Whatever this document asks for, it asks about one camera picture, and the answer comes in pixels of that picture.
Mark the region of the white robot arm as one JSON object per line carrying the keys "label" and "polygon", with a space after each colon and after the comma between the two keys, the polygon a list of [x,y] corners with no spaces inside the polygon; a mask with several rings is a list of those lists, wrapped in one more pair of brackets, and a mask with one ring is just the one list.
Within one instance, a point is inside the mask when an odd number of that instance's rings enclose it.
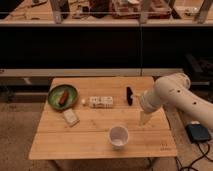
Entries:
{"label": "white robot arm", "polygon": [[139,103],[146,114],[157,111],[168,102],[213,131],[213,104],[193,94],[191,81],[184,73],[158,78],[151,89],[139,96]]}

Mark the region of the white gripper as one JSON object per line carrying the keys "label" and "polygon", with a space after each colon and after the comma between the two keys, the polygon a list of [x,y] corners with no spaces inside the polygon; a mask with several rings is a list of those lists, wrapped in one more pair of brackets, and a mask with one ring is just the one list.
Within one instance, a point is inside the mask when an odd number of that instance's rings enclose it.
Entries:
{"label": "white gripper", "polygon": [[139,125],[145,125],[152,117],[150,113],[157,111],[162,106],[162,100],[153,89],[143,91],[139,98],[143,111],[140,112]]}

